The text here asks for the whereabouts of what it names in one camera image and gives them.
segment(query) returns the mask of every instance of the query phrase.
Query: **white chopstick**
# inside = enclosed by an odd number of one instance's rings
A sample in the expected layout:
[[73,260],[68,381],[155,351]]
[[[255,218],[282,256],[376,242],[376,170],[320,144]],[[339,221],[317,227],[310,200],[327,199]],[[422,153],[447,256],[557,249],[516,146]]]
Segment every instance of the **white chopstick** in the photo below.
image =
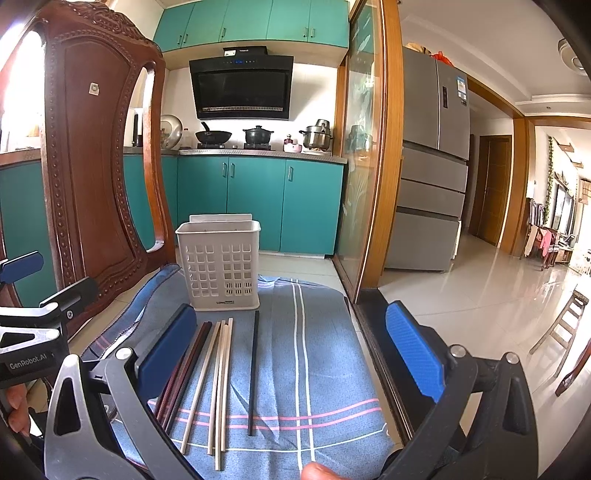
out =
[[219,358],[219,369],[217,371],[217,391],[216,391],[216,446],[215,446],[215,468],[217,471],[222,469],[222,388],[223,388],[223,369],[224,369],[224,353],[226,351],[226,342],[228,341],[229,333],[228,325],[222,325],[222,341],[217,349]]
[[211,358],[213,347],[217,340],[217,333],[220,330],[220,325],[220,322],[216,322],[216,326],[213,328],[213,335],[209,342],[209,346],[207,347],[205,359],[203,360],[203,366],[201,367],[201,373],[199,374],[199,380],[197,381],[197,387],[195,388],[195,393],[193,394],[193,402],[191,403],[191,410],[189,411],[189,421],[185,426],[183,442],[180,448],[180,451],[183,455],[185,455],[187,451],[187,444],[189,442],[189,436],[191,434],[191,427],[193,426],[193,419],[195,418],[195,411],[197,410],[197,403],[199,402],[199,397],[201,396],[201,390],[203,388],[205,374],[207,373],[207,367],[209,366],[209,359]]
[[213,370],[212,402],[209,407],[209,432],[207,435],[207,454],[208,455],[213,455],[213,436],[215,434],[215,420],[216,420],[217,378],[219,376],[219,368],[220,368],[220,356],[218,353],[219,353],[219,350],[222,346],[223,324],[224,324],[224,322],[220,323],[219,342],[217,343],[217,352],[216,352],[216,366]]
[[226,350],[224,358],[224,380],[222,390],[222,451],[226,451],[226,426],[228,424],[228,376],[230,373],[230,346],[232,344],[232,326],[234,325],[234,319],[228,320],[228,338],[226,340]]

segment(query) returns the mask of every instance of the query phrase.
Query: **pot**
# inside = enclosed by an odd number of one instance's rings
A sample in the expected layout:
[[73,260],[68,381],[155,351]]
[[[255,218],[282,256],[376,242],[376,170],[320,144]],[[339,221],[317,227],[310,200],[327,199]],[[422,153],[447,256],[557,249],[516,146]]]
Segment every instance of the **pot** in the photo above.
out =
[[300,133],[304,135],[304,146],[306,148],[318,148],[323,151],[327,151],[330,148],[332,137],[329,134],[306,130],[300,130]]
[[224,132],[222,130],[210,130],[207,123],[201,122],[205,132],[195,132],[197,140],[203,145],[223,145],[232,136],[231,132]]
[[246,143],[251,145],[267,144],[271,141],[270,130],[265,130],[262,126],[257,125],[255,128],[244,130]]

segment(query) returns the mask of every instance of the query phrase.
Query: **black pot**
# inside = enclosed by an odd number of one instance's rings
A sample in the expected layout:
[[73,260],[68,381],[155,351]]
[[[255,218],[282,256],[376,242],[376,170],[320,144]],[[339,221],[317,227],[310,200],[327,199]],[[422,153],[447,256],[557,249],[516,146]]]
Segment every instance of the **black pot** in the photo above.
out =
[[271,141],[271,132],[269,130],[265,130],[260,125],[257,125],[255,128],[249,128],[248,130],[244,130],[246,143],[251,145],[261,145],[267,144]]
[[205,132],[195,132],[197,140],[204,145],[223,145],[232,136],[231,132],[224,132],[222,130],[210,130],[207,123],[201,122]]

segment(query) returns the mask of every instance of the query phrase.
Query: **ceiling light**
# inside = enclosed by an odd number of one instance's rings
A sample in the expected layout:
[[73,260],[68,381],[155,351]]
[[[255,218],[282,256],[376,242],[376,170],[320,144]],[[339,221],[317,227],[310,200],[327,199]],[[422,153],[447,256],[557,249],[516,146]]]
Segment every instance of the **ceiling light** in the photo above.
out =
[[563,63],[568,68],[579,75],[587,76],[583,64],[565,38],[558,42],[558,52],[560,53],[560,58],[562,59]]

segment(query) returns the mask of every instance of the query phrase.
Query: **screw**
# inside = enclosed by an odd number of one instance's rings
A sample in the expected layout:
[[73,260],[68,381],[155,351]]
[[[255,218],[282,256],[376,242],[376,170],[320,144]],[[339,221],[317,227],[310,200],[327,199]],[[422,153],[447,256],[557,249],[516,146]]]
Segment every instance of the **screw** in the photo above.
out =
[[466,356],[466,349],[462,345],[452,345],[449,351],[455,358],[462,358]]
[[519,357],[518,357],[518,355],[517,355],[516,353],[513,353],[513,352],[508,352],[508,353],[505,355],[505,357],[506,357],[507,361],[508,361],[510,364],[512,364],[512,365],[515,365],[515,364],[518,364],[518,363],[519,363]]
[[52,328],[52,329],[49,329],[48,331],[45,332],[45,336],[49,340],[55,340],[56,338],[58,338],[60,336],[60,332],[59,332],[59,330]]
[[115,356],[119,360],[127,360],[131,356],[131,348],[128,348],[128,347],[120,348],[119,350],[117,350],[117,353],[115,354]]

